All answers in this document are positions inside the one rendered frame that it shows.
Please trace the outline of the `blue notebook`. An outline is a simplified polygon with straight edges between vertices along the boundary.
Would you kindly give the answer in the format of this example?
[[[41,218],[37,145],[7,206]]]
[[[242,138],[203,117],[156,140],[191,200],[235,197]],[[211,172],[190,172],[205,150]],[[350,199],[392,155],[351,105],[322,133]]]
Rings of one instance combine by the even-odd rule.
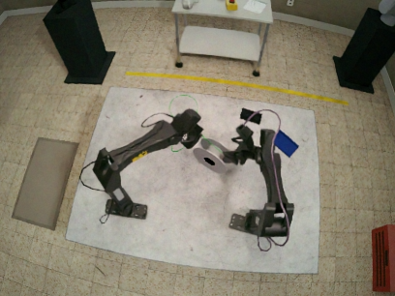
[[[283,131],[279,130],[275,137],[274,145],[280,149],[289,158],[297,150],[299,145],[295,143],[289,136],[287,136]]]

